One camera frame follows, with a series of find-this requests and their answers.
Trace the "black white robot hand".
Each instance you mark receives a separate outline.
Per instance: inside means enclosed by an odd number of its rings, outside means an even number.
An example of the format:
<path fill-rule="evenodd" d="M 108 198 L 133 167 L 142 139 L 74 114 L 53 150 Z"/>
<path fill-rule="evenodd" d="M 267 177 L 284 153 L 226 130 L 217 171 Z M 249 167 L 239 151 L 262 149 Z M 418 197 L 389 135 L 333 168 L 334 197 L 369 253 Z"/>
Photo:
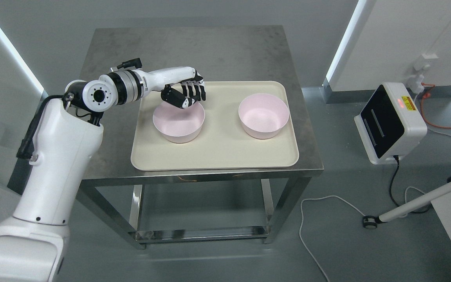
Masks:
<path fill-rule="evenodd" d="M 148 91 L 161 93 L 161 99 L 180 109 L 206 101 L 202 75 L 192 67 L 172 67 L 148 72 L 145 75 Z"/>

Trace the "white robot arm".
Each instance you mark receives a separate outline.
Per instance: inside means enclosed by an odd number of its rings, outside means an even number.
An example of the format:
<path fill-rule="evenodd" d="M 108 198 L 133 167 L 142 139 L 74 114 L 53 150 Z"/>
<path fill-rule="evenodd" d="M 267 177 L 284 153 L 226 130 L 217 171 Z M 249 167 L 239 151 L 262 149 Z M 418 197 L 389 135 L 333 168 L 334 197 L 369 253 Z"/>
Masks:
<path fill-rule="evenodd" d="M 145 72 L 139 58 L 96 80 L 74 80 L 64 94 L 45 98 L 16 154 L 32 169 L 14 213 L 0 223 L 0 282 L 55 281 L 68 250 L 68 222 L 80 183 L 102 143 L 104 112 L 152 91 L 180 108 L 206 98 L 195 68 Z"/>

